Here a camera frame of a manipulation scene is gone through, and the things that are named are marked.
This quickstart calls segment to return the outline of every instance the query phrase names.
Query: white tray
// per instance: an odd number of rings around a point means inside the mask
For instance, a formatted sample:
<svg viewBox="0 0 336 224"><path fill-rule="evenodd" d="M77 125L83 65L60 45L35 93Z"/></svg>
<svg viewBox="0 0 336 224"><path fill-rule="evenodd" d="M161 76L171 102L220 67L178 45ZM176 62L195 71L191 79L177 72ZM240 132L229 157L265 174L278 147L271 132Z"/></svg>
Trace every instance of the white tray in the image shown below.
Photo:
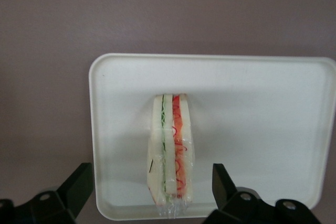
<svg viewBox="0 0 336 224"><path fill-rule="evenodd" d="M158 219L146 185L153 98L187 93L195 144L194 203L216 208L212 165L269 204L320 198L335 111L329 58L106 54L89 73L99 211L109 219Z"/></svg>

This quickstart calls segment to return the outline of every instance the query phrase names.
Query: screw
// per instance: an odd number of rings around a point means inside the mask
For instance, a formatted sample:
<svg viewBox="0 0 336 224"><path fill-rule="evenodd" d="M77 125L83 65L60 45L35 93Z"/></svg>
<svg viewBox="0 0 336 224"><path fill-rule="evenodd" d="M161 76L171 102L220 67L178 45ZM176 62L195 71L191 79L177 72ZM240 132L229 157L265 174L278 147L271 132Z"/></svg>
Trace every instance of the screw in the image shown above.
<svg viewBox="0 0 336 224"><path fill-rule="evenodd" d="M296 209L296 206L294 205L294 203L290 202L290 201L284 201L283 205L290 210L295 210Z"/></svg>
<svg viewBox="0 0 336 224"><path fill-rule="evenodd" d="M40 200L46 200L46 199L49 199L50 198L50 194L43 194L41 197L40 197Z"/></svg>
<svg viewBox="0 0 336 224"><path fill-rule="evenodd" d="M246 201L249 201L252 199L251 195L247 193L242 193L240 196L243 200L246 200Z"/></svg>

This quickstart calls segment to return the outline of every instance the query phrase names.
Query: plastic wrap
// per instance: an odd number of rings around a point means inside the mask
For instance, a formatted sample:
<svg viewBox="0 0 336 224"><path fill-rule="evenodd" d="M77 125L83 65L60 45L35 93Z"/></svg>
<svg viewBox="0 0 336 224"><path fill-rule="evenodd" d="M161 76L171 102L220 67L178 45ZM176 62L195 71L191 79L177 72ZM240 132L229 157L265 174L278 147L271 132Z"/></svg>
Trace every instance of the plastic wrap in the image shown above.
<svg viewBox="0 0 336 224"><path fill-rule="evenodd" d="M161 216L175 218L192 202L194 161L187 96L157 95L148 144L147 183Z"/></svg>

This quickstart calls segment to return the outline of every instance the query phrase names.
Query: gray background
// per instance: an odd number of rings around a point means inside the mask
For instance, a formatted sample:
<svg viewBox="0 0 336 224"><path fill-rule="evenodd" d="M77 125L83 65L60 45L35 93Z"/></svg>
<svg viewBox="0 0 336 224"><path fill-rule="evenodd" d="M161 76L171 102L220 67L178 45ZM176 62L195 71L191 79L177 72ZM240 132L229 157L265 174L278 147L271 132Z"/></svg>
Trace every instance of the gray background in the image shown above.
<svg viewBox="0 0 336 224"><path fill-rule="evenodd" d="M0 0L0 198L22 204L92 162L88 71L101 54L336 59L335 17L336 0ZM335 130L313 210L325 224L336 218L334 164ZM112 223L94 194L77 220Z"/></svg>

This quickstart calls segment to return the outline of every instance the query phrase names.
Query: black clamp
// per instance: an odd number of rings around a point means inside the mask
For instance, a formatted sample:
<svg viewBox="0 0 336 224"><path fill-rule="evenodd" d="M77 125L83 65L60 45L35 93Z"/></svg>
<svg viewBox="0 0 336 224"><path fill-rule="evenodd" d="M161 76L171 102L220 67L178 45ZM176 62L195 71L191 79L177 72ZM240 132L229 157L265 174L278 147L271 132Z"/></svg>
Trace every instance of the black clamp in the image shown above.
<svg viewBox="0 0 336 224"><path fill-rule="evenodd" d="M56 191L40 193L17 207L9 199L0 199L0 223L76 223L75 218L92 191L92 164L82 163Z"/></svg>
<svg viewBox="0 0 336 224"><path fill-rule="evenodd" d="M304 204L296 200L280 199L273 207L252 190L236 188L222 164L213 166L212 191L218 209L203 224L321 224Z"/></svg>

